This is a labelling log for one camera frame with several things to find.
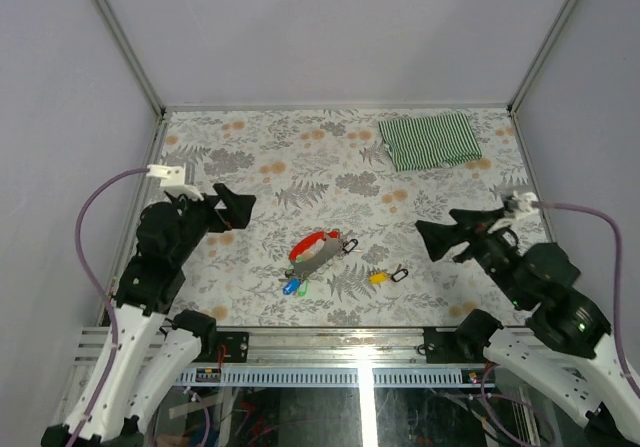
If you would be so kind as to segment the metal key holder red handle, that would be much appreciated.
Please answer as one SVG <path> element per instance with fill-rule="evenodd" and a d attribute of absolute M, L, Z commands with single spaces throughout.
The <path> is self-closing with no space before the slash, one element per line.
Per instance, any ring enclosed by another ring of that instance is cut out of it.
<path fill-rule="evenodd" d="M 285 278 L 307 280 L 334 257 L 343 253 L 344 240 L 338 230 L 317 231 L 298 242 L 289 253 L 291 267 Z"/>

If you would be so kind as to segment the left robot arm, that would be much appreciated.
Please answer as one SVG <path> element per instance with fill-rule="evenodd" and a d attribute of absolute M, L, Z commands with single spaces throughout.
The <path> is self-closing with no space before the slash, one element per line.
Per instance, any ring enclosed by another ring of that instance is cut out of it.
<path fill-rule="evenodd" d="M 80 399 L 44 446 L 141 446 L 178 375 L 218 352 L 214 318 L 184 310 L 160 350 L 144 360 L 185 282 L 183 266 L 203 238 L 248 226 L 256 198 L 218 183 L 208 194 L 168 194 L 140 214 L 136 252 L 110 303 L 111 332 Z"/>

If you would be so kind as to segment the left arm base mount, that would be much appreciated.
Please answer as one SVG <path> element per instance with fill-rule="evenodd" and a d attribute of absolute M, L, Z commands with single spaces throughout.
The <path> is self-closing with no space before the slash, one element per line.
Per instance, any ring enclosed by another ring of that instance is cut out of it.
<path fill-rule="evenodd" d="M 241 364 L 246 363 L 249 353 L 250 334 L 246 331 L 222 331 L 217 334 L 211 352 L 204 352 L 196 358 L 198 363 Z"/>

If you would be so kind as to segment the blue key tag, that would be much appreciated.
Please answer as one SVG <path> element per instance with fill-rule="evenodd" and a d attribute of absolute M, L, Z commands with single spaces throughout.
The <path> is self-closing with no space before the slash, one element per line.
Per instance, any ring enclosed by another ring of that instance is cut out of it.
<path fill-rule="evenodd" d="M 293 278 L 289 280 L 286 285 L 283 287 L 284 295 L 293 295 L 295 294 L 301 286 L 302 281 L 298 278 Z"/>

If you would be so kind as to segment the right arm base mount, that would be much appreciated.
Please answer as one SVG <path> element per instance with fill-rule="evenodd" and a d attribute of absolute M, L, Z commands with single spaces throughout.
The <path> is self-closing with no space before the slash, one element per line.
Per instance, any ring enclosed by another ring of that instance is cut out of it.
<path fill-rule="evenodd" d="M 423 328 L 423 342 L 415 350 L 428 364 L 484 363 L 484 349 L 502 323 L 484 310 L 475 309 L 453 330 Z"/>

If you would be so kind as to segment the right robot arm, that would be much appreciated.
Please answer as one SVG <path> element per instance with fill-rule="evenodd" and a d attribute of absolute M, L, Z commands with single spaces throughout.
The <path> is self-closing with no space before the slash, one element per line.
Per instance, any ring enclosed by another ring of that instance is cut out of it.
<path fill-rule="evenodd" d="M 553 400 L 594 446 L 639 443 L 639 375 L 629 365 L 618 318 L 608 319 L 574 284 L 580 271 L 556 243 L 538 243 L 525 253 L 512 224 L 552 203 L 510 197 L 493 211 L 452 209 L 451 225 L 419 220 L 415 226 L 429 258 L 465 248 L 454 262 L 475 261 L 518 311 L 547 349 L 578 371 L 573 376 L 531 352 L 490 313 L 475 309 L 455 330 L 456 349 L 467 361 L 502 367 Z"/>

